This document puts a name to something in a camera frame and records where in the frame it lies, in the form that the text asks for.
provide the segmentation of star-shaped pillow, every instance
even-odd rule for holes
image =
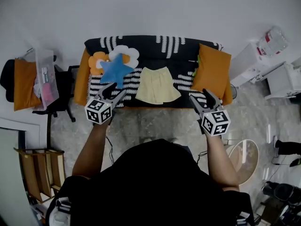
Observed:
[[[100,62],[103,67],[104,74],[100,83],[117,83],[119,89],[123,88],[123,77],[134,71],[133,68],[124,65],[122,54],[118,54],[114,60],[110,62]]]

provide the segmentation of clear container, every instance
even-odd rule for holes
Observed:
[[[275,54],[279,54],[287,48],[287,46],[288,41],[284,37],[280,28],[274,26],[259,40],[258,50],[261,55],[272,57]]]
[[[41,48],[35,50],[37,77],[40,84],[44,110],[59,98],[55,80],[53,55],[52,50]]]

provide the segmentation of person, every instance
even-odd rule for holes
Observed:
[[[200,170],[189,150],[164,139],[128,149],[100,172],[107,127],[108,123],[93,127],[72,176],[50,204],[48,225],[55,202],[63,197],[71,203],[71,226],[236,225],[242,212],[254,225],[250,196],[239,192],[238,175],[219,136],[206,134],[209,175]]]
[[[277,136],[273,138],[275,148],[278,148],[278,155],[301,155],[301,143],[297,142],[282,142],[278,140]]]

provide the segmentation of yellow skirt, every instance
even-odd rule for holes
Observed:
[[[161,105],[164,102],[174,101],[180,96],[167,67],[158,70],[142,69],[136,99]]]

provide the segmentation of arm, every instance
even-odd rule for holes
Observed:
[[[209,175],[217,182],[224,191],[238,191],[239,183],[237,173],[226,153],[222,140],[219,136],[207,137],[208,168]]]
[[[105,134],[109,122],[102,125],[96,124],[81,150],[72,170],[72,175],[80,175],[87,178],[100,172],[103,163],[103,151]]]

